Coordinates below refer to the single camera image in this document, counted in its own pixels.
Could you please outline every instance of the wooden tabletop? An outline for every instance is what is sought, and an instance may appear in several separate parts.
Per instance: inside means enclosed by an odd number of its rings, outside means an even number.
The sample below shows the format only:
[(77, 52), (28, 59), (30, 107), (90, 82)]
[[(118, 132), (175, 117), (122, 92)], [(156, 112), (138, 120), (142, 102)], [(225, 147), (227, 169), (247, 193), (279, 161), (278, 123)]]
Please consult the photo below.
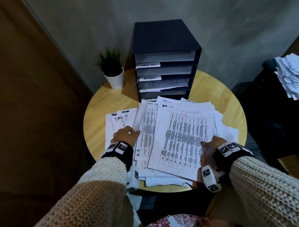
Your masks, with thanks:
[[(245, 145), (247, 124), (244, 111), (234, 94), (219, 80), (197, 70), (189, 100), (211, 102), (223, 114), (223, 123), (239, 130), (239, 143)], [(114, 90), (105, 83), (92, 97), (85, 112), (83, 131), (87, 147), (96, 161), (105, 151), (106, 114), (138, 107), (134, 69), (124, 72), (124, 86)], [(155, 192), (179, 192), (189, 190), (183, 186), (165, 185), (146, 187), (139, 181), (139, 188)]]

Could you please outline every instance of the black wristband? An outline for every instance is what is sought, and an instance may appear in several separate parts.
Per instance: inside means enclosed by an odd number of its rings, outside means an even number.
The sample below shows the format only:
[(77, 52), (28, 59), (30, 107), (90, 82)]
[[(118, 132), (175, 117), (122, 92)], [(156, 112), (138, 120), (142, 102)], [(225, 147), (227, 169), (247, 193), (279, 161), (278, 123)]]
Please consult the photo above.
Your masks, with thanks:
[(126, 165), (127, 172), (129, 172), (133, 162), (133, 148), (126, 142), (115, 142), (112, 143), (106, 150), (106, 153), (103, 154), (102, 158), (105, 157), (117, 157)]
[(219, 170), (223, 170), (226, 174), (229, 174), (233, 162), (244, 156), (254, 157), (252, 153), (242, 145), (235, 142), (227, 142), (217, 148), (213, 159)]

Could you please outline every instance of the hand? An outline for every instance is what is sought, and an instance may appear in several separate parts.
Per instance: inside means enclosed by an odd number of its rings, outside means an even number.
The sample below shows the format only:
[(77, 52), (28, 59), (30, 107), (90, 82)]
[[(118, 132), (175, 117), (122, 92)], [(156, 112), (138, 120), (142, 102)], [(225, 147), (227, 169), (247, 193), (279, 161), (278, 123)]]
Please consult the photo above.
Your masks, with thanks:
[(140, 131), (134, 131), (130, 126), (126, 126), (125, 128), (121, 128), (116, 133), (113, 134), (113, 139), (110, 141), (111, 143), (115, 143), (118, 141), (123, 141), (134, 147), (138, 136), (140, 135)]
[(202, 142), (203, 147), (210, 147), (214, 150), (216, 150), (217, 147), (219, 147), (221, 144), (226, 143), (227, 141), (223, 138), (213, 136), (212, 140), (210, 142)]

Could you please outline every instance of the person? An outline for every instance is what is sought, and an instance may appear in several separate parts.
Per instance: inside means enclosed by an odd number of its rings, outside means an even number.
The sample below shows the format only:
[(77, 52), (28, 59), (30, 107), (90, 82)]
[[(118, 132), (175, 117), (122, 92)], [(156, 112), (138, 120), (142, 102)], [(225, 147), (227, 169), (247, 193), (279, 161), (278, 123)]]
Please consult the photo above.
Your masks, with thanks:
[[(139, 134), (128, 126), (115, 133), (111, 146), (122, 141), (124, 152), (107, 152), (36, 226), (116, 226), (126, 194), (126, 172), (132, 165), (133, 147)], [(216, 148), (226, 142), (213, 137), (202, 145), (217, 152)], [(299, 180), (255, 159), (249, 152), (238, 152), (221, 160), (220, 165), (229, 174), (251, 224), (299, 226)], [(181, 217), (186, 215), (173, 216), (173, 223), (181, 225)], [(190, 226), (221, 225), (208, 218), (188, 217), (196, 221)], [(173, 226), (172, 220), (168, 217), (150, 226)]]

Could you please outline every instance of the beige knit sleeve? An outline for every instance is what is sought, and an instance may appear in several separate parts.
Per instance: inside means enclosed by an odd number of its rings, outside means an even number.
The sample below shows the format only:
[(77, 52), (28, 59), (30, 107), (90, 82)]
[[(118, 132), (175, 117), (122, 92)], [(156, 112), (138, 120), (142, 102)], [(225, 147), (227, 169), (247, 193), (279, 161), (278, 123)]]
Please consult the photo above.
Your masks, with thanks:
[(126, 167), (103, 158), (35, 226), (115, 226), (126, 193)]
[(299, 226), (299, 180), (252, 157), (234, 161), (229, 176), (252, 226)]

